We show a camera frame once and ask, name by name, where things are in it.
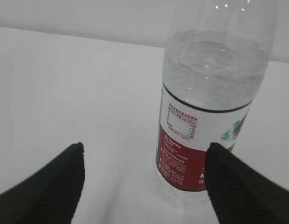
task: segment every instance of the white surface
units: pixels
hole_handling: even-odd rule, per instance
[[[85,146],[74,224],[216,224],[156,193],[163,49],[0,28],[0,192]],[[289,189],[289,64],[271,63],[235,153]]]
[[[0,0],[0,26],[164,46],[178,0]],[[289,0],[278,0],[273,60],[289,62]]]

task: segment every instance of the bottle bottom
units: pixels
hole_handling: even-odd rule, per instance
[[[155,166],[154,182],[159,195],[174,207],[185,210],[197,210],[210,203],[207,191],[188,192],[170,185]]]

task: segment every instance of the green logo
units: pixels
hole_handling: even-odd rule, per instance
[[[240,133],[240,130],[244,124],[246,116],[247,114],[242,120],[238,120],[237,122],[235,122],[230,129],[228,129],[223,135],[221,135],[221,141],[227,142],[227,141],[235,140]]]

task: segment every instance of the white table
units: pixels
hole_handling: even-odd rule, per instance
[[[72,143],[86,181],[74,224],[216,224],[153,183],[163,49],[0,28],[0,192]],[[234,153],[289,189],[289,64],[271,62]]]

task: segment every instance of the water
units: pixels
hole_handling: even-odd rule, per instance
[[[170,38],[163,82],[179,99],[209,110],[241,107],[256,96],[267,68],[263,47],[226,32],[189,30]],[[199,208],[207,193],[172,187],[155,169],[161,196],[177,207]]]

